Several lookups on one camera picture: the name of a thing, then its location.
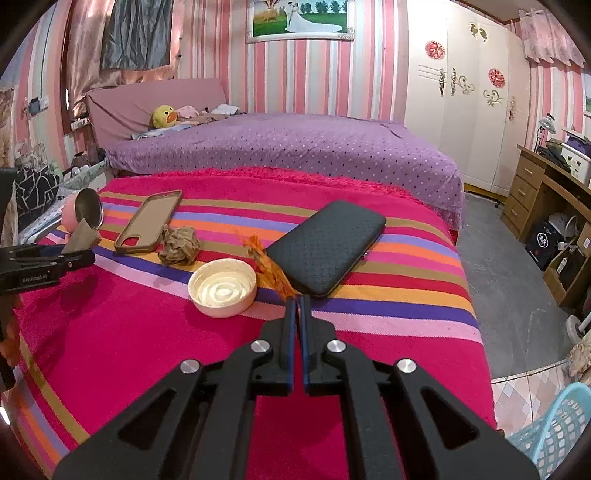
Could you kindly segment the brown paper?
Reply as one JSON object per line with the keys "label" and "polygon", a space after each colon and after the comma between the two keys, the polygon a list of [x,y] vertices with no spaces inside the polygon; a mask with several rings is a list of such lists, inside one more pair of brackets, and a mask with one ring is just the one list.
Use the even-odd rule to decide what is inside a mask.
{"label": "brown paper", "polygon": [[193,227],[171,228],[162,230],[162,248],[158,258],[164,265],[192,265],[200,252],[200,241]]}

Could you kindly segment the orange snack wrapper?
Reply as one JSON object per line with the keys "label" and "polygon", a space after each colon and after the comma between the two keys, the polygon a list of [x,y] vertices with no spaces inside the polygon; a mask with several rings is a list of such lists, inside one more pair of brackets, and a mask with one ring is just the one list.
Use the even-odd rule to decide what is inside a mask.
{"label": "orange snack wrapper", "polygon": [[243,237],[242,245],[249,250],[249,255],[252,256],[260,273],[266,279],[266,284],[276,291],[276,294],[280,296],[283,302],[297,297],[297,290],[291,286],[290,280],[287,279],[287,275],[283,273],[280,266],[266,253],[266,249],[259,237],[256,235]]}

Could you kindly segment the light blue trash basket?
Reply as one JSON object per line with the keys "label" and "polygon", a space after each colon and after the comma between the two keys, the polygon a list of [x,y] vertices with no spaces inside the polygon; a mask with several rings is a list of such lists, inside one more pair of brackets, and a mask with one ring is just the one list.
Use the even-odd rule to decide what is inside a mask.
{"label": "light blue trash basket", "polygon": [[590,388],[575,382],[556,397],[549,410],[507,440],[548,479],[574,449],[590,422]]}

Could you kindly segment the folded brown card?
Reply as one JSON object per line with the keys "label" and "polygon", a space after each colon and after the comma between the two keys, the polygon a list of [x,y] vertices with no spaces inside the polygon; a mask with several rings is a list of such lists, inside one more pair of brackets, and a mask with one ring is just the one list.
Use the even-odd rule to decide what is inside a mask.
{"label": "folded brown card", "polygon": [[100,233],[95,228],[92,228],[85,219],[82,219],[70,235],[68,242],[62,249],[62,254],[92,250],[101,240]]}

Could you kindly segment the pink metal mug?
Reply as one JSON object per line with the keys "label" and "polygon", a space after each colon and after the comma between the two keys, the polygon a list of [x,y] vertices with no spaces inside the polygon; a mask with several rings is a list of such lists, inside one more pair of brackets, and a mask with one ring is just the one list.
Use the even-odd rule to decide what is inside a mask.
{"label": "pink metal mug", "polygon": [[68,233],[73,233],[82,220],[93,229],[98,229],[103,223],[103,205],[92,188],[70,194],[62,208],[61,224]]}

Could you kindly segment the brown phone case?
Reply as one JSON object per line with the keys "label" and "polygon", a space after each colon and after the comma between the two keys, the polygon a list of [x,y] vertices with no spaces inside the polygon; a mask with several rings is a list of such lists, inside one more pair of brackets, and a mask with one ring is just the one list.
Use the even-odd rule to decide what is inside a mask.
{"label": "brown phone case", "polygon": [[118,254],[152,252],[160,242],[163,227],[172,218],[181,197],[181,190],[148,196],[118,235],[114,250]]}

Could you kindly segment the striped pink blanket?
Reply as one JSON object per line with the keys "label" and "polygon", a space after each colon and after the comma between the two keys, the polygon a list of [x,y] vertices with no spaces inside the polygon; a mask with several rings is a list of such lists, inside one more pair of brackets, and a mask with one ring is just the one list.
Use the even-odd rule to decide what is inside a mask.
{"label": "striped pink blanket", "polygon": [[283,313],[260,280],[245,313],[207,317],[188,297],[190,267],[165,266],[153,253],[115,253],[140,204],[173,190],[182,199],[171,223],[197,233],[198,265],[247,260],[245,238],[273,243],[335,200],[382,214],[383,236],[328,298],[312,304],[315,316],[370,358],[414,359],[494,422],[489,365],[456,237],[432,209],[398,187],[283,169],[162,173],[111,181],[100,194],[94,265],[22,298],[17,383],[2,403],[44,474],[181,361],[222,360]]}

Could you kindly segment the pink headboard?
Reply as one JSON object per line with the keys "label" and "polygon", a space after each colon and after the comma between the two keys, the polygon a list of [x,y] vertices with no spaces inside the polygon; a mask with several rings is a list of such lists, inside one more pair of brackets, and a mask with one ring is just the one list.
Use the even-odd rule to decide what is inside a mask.
{"label": "pink headboard", "polygon": [[191,105],[197,110],[213,109],[228,98],[221,80],[172,79],[134,83],[90,91],[85,96],[94,139],[108,149],[150,126],[156,107]]}

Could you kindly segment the yellow duck plush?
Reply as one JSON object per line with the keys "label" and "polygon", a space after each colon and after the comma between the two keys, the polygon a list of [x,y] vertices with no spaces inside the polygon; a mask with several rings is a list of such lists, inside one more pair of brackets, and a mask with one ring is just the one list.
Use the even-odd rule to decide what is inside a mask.
{"label": "yellow duck plush", "polygon": [[169,105],[160,105],[156,107],[151,115],[151,124],[155,129],[169,128],[178,121],[176,110]]}

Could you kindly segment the black box under desk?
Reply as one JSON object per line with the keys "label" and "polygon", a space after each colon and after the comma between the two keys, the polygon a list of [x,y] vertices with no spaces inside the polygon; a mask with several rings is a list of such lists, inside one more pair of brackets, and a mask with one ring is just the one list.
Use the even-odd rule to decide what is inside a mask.
{"label": "black box under desk", "polygon": [[564,237],[547,221],[537,222],[526,243],[526,252],[538,268],[545,271],[559,252],[559,243]]}

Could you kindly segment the dark grey window curtain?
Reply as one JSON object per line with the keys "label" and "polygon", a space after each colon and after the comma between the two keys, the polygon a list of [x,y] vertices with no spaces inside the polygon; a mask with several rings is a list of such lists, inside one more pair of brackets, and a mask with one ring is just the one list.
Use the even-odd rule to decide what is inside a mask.
{"label": "dark grey window curtain", "polygon": [[103,70],[148,71],[170,60],[171,0],[116,0],[105,24]]}

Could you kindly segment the wooden desk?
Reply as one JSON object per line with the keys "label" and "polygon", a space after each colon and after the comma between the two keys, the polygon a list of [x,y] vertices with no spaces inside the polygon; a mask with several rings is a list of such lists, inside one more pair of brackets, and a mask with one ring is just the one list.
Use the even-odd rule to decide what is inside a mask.
{"label": "wooden desk", "polygon": [[537,153],[519,146],[520,158],[501,220],[526,246],[534,225],[564,214],[578,227],[559,243],[559,252],[543,271],[558,306],[580,307],[590,286],[590,189]]}

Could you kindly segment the purple bedspread bed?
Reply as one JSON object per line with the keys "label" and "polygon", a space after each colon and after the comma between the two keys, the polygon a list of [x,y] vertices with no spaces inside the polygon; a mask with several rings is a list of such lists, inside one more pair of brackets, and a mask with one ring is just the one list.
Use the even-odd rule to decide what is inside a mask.
{"label": "purple bedspread bed", "polygon": [[276,167],[401,187],[455,231],[464,185],[449,156],[391,121],[306,114],[242,114],[106,148],[110,166],[135,174]]}

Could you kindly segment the white storage box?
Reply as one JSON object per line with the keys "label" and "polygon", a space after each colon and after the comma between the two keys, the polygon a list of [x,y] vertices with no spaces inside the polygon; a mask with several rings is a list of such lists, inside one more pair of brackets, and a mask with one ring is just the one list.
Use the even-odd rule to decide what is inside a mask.
{"label": "white storage box", "polygon": [[585,186],[590,182],[590,158],[567,143],[561,143],[561,155],[567,162],[571,175]]}

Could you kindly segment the framed wedding photo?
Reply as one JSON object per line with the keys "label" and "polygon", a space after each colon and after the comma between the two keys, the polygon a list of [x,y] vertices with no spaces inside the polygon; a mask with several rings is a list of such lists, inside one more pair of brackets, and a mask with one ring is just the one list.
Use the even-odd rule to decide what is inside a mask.
{"label": "framed wedding photo", "polygon": [[353,41],[350,1],[249,1],[246,42]]}

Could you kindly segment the white wardrobe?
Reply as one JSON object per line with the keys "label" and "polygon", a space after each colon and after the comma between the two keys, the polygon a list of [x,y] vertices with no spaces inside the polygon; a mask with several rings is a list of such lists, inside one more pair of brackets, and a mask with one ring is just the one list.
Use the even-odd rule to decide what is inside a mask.
{"label": "white wardrobe", "polygon": [[465,183],[508,196],[524,144],[530,67],[522,41],[453,1],[410,1],[405,126]]}

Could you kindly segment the pink window valance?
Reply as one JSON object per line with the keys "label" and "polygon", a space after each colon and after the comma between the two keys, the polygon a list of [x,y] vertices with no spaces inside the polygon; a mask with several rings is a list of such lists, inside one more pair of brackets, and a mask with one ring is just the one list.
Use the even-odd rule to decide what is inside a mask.
{"label": "pink window valance", "polygon": [[586,67],[582,53],[549,10],[519,10],[519,18],[525,56],[529,60]]}

